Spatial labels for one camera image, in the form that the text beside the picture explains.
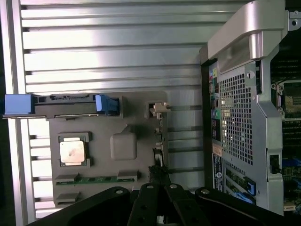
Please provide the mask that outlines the black rear case label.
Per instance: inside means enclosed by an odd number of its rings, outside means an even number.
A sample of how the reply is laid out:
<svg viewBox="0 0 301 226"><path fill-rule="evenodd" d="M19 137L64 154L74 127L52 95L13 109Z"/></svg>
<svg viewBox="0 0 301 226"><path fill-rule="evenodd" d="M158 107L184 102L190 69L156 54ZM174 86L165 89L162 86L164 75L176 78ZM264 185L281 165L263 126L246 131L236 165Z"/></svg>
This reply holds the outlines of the black rear case label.
<svg viewBox="0 0 301 226"><path fill-rule="evenodd" d="M213 167L213 187L214 189L223 192L223 160L217 154L212 154Z"/></svg>

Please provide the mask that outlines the green RAM stick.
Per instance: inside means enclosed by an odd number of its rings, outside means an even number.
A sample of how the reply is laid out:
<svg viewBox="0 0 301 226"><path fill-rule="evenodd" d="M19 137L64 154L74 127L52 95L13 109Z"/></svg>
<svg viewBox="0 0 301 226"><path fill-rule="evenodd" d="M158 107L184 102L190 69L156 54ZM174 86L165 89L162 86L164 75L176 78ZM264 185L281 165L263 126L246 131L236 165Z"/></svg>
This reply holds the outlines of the green RAM stick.
<svg viewBox="0 0 301 226"><path fill-rule="evenodd" d="M87 185L87 184L105 184L105 183L125 183L135 182L135 178L119 178L111 177L75 177L74 179L66 179L65 181L57 181L55 184L64 185Z"/></svg>

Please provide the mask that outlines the blue expansion card latch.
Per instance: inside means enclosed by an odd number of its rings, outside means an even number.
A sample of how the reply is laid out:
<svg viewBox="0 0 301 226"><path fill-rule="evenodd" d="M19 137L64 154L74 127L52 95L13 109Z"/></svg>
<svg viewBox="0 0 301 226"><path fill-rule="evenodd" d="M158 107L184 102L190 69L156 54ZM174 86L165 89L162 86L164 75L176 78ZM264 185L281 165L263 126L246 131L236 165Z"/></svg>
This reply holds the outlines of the blue expansion card latch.
<svg viewBox="0 0 301 226"><path fill-rule="evenodd" d="M247 180L246 181L246 187L247 187L247 192L252 195L256 196L256 183L252 180Z"/></svg>
<svg viewBox="0 0 301 226"><path fill-rule="evenodd" d="M256 200L248 193L237 192L237 193L235 193L235 197L238 199L241 199L247 203L256 204Z"/></svg>

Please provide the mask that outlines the grey plastic parts rack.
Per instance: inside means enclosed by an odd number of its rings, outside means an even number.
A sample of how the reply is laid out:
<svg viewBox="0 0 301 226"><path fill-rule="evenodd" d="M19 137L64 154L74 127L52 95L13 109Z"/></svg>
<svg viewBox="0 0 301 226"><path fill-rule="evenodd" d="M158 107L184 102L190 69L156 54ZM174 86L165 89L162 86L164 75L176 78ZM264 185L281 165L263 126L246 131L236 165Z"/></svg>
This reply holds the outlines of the grey plastic parts rack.
<svg viewBox="0 0 301 226"><path fill-rule="evenodd" d="M168 103L166 93L136 91L103 94L119 98L119 116L44 118L49 123L53 198L58 208L74 204L112 186L139 189L149 181L149 167L155 166L154 129L158 122L150 116L149 107L156 102ZM78 140L84 142L85 160L62 163L60 143ZM135 182L74 186L55 184L75 177L111 176L135 178Z"/></svg>

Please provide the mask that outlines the silver CPU chip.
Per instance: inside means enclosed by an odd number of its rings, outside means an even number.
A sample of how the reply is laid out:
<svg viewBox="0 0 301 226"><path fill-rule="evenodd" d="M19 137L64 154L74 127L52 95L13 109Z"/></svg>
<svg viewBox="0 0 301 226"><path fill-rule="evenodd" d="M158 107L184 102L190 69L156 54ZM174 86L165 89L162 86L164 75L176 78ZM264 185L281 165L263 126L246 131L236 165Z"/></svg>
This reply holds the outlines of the silver CPU chip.
<svg viewBox="0 0 301 226"><path fill-rule="evenodd" d="M60 143L60 159L62 163L76 163L85 160L84 142L63 141Z"/></svg>

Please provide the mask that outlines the silver PC case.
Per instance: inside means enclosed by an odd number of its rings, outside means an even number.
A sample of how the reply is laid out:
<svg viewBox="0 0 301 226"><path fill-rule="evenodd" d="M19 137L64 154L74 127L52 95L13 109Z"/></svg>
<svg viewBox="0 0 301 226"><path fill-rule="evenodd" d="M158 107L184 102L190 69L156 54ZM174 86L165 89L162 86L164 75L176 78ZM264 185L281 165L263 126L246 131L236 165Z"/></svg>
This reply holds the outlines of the silver PC case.
<svg viewBox="0 0 301 226"><path fill-rule="evenodd" d="M271 60L289 34L301 35L301 7L286 0L243 5L200 49L204 149L223 160L223 193L248 193L259 207L284 215L282 119L271 99Z"/></svg>

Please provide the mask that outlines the hard disk with blue caddy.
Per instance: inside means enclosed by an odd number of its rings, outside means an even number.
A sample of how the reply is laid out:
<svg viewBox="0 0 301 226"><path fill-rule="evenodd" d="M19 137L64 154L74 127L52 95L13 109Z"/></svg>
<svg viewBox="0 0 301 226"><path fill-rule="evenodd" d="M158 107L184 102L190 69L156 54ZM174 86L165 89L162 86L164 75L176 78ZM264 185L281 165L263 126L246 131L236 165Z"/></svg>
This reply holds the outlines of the hard disk with blue caddy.
<svg viewBox="0 0 301 226"><path fill-rule="evenodd" d="M0 117L5 119L119 116L120 111L119 98L98 93L49 96L6 94L0 100Z"/></svg>

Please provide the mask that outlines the green motherboard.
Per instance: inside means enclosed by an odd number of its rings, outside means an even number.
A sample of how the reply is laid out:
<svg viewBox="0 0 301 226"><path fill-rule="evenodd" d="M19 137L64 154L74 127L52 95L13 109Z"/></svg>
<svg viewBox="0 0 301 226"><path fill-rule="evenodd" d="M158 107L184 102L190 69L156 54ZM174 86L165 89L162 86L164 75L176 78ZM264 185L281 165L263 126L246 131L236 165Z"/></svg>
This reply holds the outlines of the green motherboard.
<svg viewBox="0 0 301 226"><path fill-rule="evenodd" d="M279 44L270 63L271 82L301 80L301 35L289 34ZM272 171L280 172L284 186L284 213L301 215L301 120L282 121L282 166L272 161Z"/></svg>

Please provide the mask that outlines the metal CPU socket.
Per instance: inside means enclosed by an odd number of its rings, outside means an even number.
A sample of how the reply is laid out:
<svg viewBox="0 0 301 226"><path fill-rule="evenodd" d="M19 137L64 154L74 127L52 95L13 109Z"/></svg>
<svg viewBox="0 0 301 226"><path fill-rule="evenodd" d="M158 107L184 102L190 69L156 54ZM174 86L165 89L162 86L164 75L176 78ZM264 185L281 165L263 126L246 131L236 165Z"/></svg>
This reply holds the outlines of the metal CPU socket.
<svg viewBox="0 0 301 226"><path fill-rule="evenodd" d="M301 120L301 80L283 80L272 83L271 98L282 121Z"/></svg>

